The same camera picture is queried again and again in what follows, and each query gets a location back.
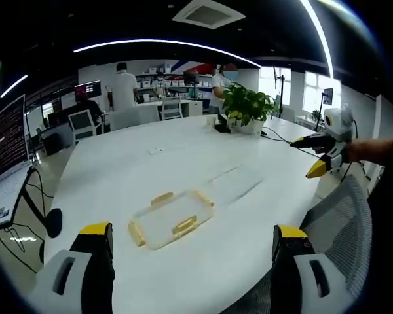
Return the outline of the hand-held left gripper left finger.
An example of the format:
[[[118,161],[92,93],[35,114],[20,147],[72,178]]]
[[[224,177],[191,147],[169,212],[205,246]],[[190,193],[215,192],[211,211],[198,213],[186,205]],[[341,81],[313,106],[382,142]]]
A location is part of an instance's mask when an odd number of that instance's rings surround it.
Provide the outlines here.
[[[36,313],[112,313],[112,223],[84,227],[36,276],[28,300]]]

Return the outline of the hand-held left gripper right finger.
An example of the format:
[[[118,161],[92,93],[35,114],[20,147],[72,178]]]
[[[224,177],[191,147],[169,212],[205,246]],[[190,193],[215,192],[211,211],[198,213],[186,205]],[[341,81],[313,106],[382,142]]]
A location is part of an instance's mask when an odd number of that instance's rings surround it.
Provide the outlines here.
[[[345,276],[304,231],[274,226],[271,313],[346,313],[354,303]]]

